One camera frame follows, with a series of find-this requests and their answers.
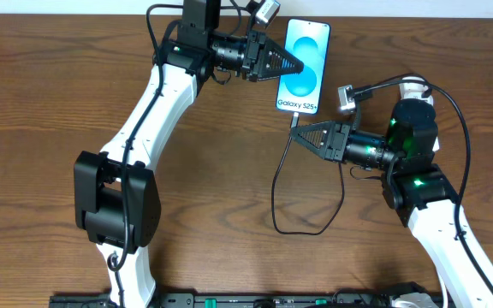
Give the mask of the blue Galaxy smartphone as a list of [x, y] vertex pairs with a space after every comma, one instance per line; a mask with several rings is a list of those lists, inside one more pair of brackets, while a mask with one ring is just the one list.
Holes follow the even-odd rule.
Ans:
[[288, 21], [285, 50], [298, 58], [304, 67], [300, 73], [280, 78], [276, 95], [278, 110], [308, 115], [318, 112], [330, 30], [330, 25], [323, 22]]

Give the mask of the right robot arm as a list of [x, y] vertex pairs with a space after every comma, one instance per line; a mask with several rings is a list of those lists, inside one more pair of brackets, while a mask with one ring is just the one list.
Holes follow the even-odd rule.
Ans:
[[324, 121], [294, 127], [293, 141], [326, 161], [382, 172], [383, 197], [424, 247], [458, 307], [493, 307], [493, 264], [459, 205], [459, 195], [433, 162], [438, 135], [431, 104], [407, 98], [379, 136]]

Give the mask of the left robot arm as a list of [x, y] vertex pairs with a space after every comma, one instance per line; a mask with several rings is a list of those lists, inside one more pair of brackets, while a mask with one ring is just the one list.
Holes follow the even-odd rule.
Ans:
[[153, 301], [157, 283], [148, 246], [161, 216], [155, 171], [204, 83], [216, 72], [257, 82], [303, 70], [303, 62], [265, 32], [220, 32], [222, 8], [208, 0], [180, 4], [181, 17], [151, 42], [150, 79], [132, 113], [100, 151], [83, 151], [74, 163], [74, 218], [103, 255], [111, 283], [106, 305]]

